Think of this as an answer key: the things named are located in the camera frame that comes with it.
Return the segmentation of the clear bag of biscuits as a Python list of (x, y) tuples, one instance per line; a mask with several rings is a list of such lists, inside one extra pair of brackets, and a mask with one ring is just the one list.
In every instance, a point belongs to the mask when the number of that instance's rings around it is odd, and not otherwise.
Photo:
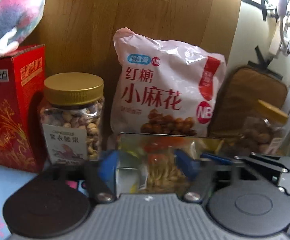
[(116, 194), (182, 194), (189, 179), (177, 168), (178, 145), (160, 140), (122, 144), (116, 168)]

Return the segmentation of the dark tin storage box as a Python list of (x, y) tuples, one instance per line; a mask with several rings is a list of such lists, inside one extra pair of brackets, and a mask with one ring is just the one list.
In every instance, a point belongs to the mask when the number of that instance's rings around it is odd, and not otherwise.
[(182, 195), (198, 173), (201, 160), (217, 155), (219, 138), (121, 133), (117, 138), (116, 194)]

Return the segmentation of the cashew jar with gold lid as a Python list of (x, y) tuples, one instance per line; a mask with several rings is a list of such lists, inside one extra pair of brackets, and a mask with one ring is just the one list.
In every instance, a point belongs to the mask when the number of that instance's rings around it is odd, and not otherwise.
[(40, 117), (52, 164), (79, 165), (99, 159), (103, 90), (103, 79), (89, 73), (60, 73), (45, 79)]

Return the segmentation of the nut jar with yellow lid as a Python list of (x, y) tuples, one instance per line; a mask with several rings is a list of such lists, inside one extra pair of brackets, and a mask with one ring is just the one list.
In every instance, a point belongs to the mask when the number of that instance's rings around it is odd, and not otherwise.
[(275, 155), (282, 144), (287, 121), (285, 112), (268, 102), (257, 100), (233, 145), (235, 152), (239, 155)]

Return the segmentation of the brown woven seat cushion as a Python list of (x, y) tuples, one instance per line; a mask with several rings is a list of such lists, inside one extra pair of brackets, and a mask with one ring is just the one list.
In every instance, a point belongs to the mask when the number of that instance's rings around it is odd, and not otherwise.
[(287, 86), (277, 78), (250, 66), (232, 70), (217, 94), (210, 137), (232, 137), (239, 134), (247, 117), (254, 114), (258, 100), (282, 108), (288, 93)]

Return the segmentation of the pink twisted-dough snack bag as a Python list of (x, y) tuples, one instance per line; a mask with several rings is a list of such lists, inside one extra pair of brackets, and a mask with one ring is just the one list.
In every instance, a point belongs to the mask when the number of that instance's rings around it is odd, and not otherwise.
[(116, 31), (122, 72), (111, 109), (114, 133), (205, 137), (226, 75), (221, 54), (181, 41)]

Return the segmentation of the peppa pig printed bedsheet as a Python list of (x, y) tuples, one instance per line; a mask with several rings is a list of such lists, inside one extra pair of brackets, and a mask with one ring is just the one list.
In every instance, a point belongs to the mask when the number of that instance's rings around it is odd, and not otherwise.
[(92, 239), (80, 166), (40, 174), (0, 166), (0, 239)]

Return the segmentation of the red gift box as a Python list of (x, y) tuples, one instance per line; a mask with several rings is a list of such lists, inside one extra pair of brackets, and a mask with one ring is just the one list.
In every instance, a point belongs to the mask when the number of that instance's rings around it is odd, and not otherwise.
[(47, 158), (39, 105), (45, 46), (20, 47), (0, 57), (0, 165), (39, 172)]

